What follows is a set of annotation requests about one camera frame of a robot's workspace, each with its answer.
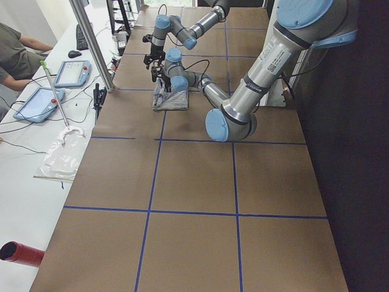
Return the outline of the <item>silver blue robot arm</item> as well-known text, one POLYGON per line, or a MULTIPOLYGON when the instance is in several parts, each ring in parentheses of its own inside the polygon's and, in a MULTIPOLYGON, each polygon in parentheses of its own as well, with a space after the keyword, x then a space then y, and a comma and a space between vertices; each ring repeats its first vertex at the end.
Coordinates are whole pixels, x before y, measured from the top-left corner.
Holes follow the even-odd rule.
POLYGON ((191 50, 197 44, 197 39, 217 23, 225 21, 230 11, 230 1, 207 1, 207 4, 212 8, 212 11, 191 27, 185 27, 176 15, 158 14, 156 16, 152 34, 147 34, 142 38, 144 43, 151 44, 150 53, 146 54, 143 60, 146 68, 149 68, 150 64, 155 61, 161 64, 165 60, 164 45, 169 33, 172 33, 183 47, 191 50))
POLYGON ((189 87, 198 88, 214 106, 205 118, 209 137, 218 142, 244 139, 256 130, 253 109, 259 104, 279 78, 292 58, 305 49, 327 49, 353 42, 357 33, 359 1, 279 1, 273 37, 228 96, 205 73, 186 71, 182 65, 182 52, 178 48, 164 51, 165 39, 172 33, 182 45, 191 50, 198 38, 215 24, 224 21, 230 11, 229 1, 208 1, 212 11, 186 28, 176 15, 157 15, 152 34, 145 35, 151 52, 144 63, 153 78, 162 77, 165 84, 176 92, 189 87))

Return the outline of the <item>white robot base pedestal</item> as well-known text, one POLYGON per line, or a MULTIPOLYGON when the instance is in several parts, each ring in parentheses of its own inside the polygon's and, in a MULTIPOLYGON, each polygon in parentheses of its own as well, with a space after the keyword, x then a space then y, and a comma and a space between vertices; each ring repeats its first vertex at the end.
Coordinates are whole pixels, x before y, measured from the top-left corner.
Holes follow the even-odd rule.
POLYGON ((285 107, 286 101, 283 95, 284 88, 282 79, 277 78, 270 90, 259 101, 259 106, 285 107))

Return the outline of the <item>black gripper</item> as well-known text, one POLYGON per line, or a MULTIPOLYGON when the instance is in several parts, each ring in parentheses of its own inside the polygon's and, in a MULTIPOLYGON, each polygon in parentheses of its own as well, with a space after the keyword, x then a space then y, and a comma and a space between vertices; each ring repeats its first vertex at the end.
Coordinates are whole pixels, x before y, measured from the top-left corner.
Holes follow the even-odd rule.
POLYGON ((152 82, 157 82, 158 78, 160 78, 165 83, 165 92, 171 92, 170 78, 164 73, 163 65, 151 67, 152 82))
POLYGON ((151 50, 149 54, 146 54, 144 57, 144 64, 146 68, 149 69, 150 65, 157 62, 157 65, 160 66, 165 60, 165 39, 160 39, 154 36, 153 34, 146 34, 142 38, 143 43, 151 43, 151 50))

